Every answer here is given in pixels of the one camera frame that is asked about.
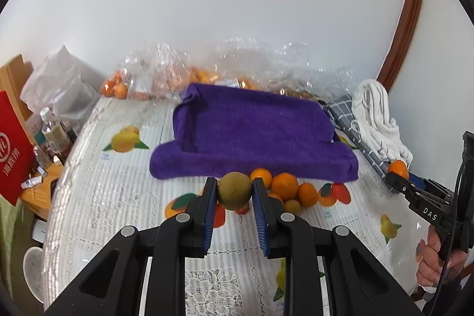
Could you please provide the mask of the person's right hand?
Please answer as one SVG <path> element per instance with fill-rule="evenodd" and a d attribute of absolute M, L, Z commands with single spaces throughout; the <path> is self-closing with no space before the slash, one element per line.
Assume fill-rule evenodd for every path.
<path fill-rule="evenodd" d="M 416 272 L 416 279 L 419 285 L 435 287 L 439 283 L 443 267 L 443 261 L 438 256 L 440 248 L 441 240 L 435 228 L 430 225 L 427 232 L 427 240 L 421 240 L 419 243 L 421 260 Z M 462 250 L 451 252 L 448 258 L 446 282 L 453 281 L 461 274 L 467 257 L 468 254 Z"/>

